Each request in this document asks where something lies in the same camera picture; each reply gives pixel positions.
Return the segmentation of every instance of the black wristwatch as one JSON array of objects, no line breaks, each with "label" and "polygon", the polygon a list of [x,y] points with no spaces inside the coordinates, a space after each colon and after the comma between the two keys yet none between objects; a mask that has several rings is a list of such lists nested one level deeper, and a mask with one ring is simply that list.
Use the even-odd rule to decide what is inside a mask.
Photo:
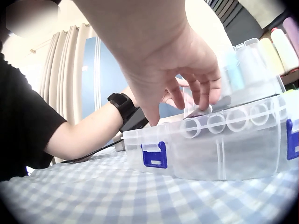
[{"label": "black wristwatch", "polygon": [[118,109],[124,124],[136,110],[132,100],[124,93],[113,93],[108,101]]}]

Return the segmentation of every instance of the clear plastic storage box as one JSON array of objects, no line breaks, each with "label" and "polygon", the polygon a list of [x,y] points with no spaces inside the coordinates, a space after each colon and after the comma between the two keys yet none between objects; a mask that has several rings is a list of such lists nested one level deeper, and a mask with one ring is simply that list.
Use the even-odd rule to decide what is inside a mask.
[{"label": "clear plastic storage box", "polygon": [[[212,113],[123,132],[130,167],[196,180],[259,178],[298,167],[299,91],[282,94],[262,56],[257,39],[225,53],[227,79]],[[186,106],[185,117],[196,107]]]}]

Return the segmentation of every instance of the table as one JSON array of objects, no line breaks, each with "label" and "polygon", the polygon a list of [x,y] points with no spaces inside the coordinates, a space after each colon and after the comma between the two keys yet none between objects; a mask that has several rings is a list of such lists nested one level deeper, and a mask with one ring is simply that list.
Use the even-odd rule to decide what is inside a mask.
[{"label": "table", "polygon": [[298,169],[245,181],[195,181],[130,170],[109,148],[89,161],[55,164],[0,183],[30,224],[272,223],[298,194]]}]

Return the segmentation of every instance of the light blue thread spool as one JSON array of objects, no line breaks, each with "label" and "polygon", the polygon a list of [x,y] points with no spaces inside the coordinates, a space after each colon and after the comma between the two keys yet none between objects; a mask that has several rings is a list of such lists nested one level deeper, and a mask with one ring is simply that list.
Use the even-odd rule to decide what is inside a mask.
[{"label": "light blue thread spool", "polygon": [[226,54],[226,64],[232,91],[244,89],[244,80],[239,68],[239,61],[235,52],[229,52]]}]

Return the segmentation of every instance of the person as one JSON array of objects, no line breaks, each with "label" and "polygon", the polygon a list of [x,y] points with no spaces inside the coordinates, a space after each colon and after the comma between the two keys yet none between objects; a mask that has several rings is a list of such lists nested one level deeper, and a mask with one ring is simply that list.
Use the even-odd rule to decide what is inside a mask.
[{"label": "person", "polygon": [[[142,108],[151,125],[159,120],[161,101],[184,108],[179,86],[190,85],[195,103],[200,102],[202,108],[209,101],[217,101],[220,95],[217,60],[188,25],[184,1],[154,0],[150,4],[137,0],[88,1],[75,3],[119,62],[132,89],[123,93]],[[26,175],[26,166],[48,167],[52,156],[70,160],[95,151],[123,123],[117,108],[108,103],[71,126],[31,89],[18,69],[4,61],[3,54],[0,68],[0,143],[5,158],[0,163],[5,170],[1,181]],[[175,78],[178,73],[186,79],[185,83]]]}]

